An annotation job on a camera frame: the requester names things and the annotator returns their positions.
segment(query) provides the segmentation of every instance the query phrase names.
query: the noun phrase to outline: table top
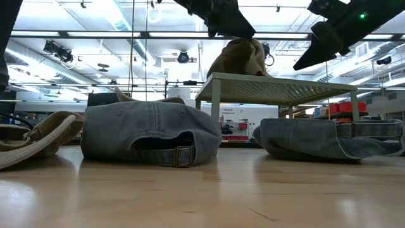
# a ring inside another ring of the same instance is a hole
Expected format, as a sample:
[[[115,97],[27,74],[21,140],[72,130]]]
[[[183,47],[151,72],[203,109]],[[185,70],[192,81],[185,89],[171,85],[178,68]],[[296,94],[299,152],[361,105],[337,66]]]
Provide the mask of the table top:
[[[403,227],[405,158],[278,161],[220,148],[168,168],[84,161],[80,147],[0,172],[0,227]]]
[[[226,103],[300,105],[357,91],[354,85],[214,72],[196,99],[212,100],[214,79],[221,80],[221,102]]]

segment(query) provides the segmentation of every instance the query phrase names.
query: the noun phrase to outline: ceiling fixture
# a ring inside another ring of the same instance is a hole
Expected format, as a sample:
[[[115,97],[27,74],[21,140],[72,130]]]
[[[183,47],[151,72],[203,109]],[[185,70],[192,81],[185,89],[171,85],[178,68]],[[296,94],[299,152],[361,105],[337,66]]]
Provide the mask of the ceiling fixture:
[[[66,50],[53,41],[46,41],[44,51],[48,54],[54,54],[54,56],[59,58],[63,63],[71,63],[73,61],[72,51]]]
[[[110,85],[117,85],[118,83],[116,83],[116,80],[111,79],[111,82],[109,82],[108,84],[110,84]]]
[[[83,9],[86,9],[86,8],[87,8],[86,5],[84,4],[84,0],[82,0],[82,2],[80,3],[80,6],[81,6]]]
[[[99,64],[97,64],[97,66],[101,67],[101,69],[99,69],[99,72],[104,72],[104,73],[108,72],[108,70],[106,68],[109,68],[109,65],[99,63]]]
[[[187,51],[181,51],[179,56],[177,57],[177,61],[179,63],[187,63],[190,60]]]
[[[388,65],[392,62],[392,58],[391,56],[388,56],[382,60],[377,60],[376,63],[377,65]]]

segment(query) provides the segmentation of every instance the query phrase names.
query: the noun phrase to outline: small table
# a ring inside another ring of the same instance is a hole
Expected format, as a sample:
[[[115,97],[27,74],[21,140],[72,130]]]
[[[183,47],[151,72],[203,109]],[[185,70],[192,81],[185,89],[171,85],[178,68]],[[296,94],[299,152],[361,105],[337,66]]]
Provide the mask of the small table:
[[[196,96],[196,108],[201,101],[212,103],[211,116],[220,117],[220,103],[285,105],[293,118],[292,107],[312,101],[350,93],[353,120],[359,121],[357,87],[355,85],[276,79],[234,73],[212,73]]]

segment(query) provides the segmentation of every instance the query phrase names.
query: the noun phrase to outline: metal buckle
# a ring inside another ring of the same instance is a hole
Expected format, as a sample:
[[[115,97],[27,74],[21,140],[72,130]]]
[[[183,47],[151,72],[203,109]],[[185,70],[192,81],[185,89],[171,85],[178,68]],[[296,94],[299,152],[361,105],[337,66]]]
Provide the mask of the metal buckle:
[[[187,164],[187,165],[179,165],[178,164],[178,153],[179,153],[180,149],[184,149],[184,148],[189,149],[189,153],[190,153],[189,154],[189,164]],[[193,146],[177,146],[174,149],[173,167],[176,167],[176,168],[188,168],[188,167],[190,167],[192,165],[192,154],[193,154],[194,150],[195,150],[195,147],[193,147]]]

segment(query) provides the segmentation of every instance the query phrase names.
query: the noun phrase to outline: cap brim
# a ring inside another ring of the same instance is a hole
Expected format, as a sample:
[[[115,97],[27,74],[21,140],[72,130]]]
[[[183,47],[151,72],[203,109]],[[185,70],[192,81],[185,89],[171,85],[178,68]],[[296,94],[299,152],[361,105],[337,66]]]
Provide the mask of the cap brim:
[[[76,116],[70,115],[69,117],[64,119],[57,128],[55,128],[50,134],[48,134],[41,140],[23,148],[0,152],[0,169],[15,165],[42,151],[53,141],[55,141],[60,135],[62,135],[62,133],[64,133],[75,120]]]

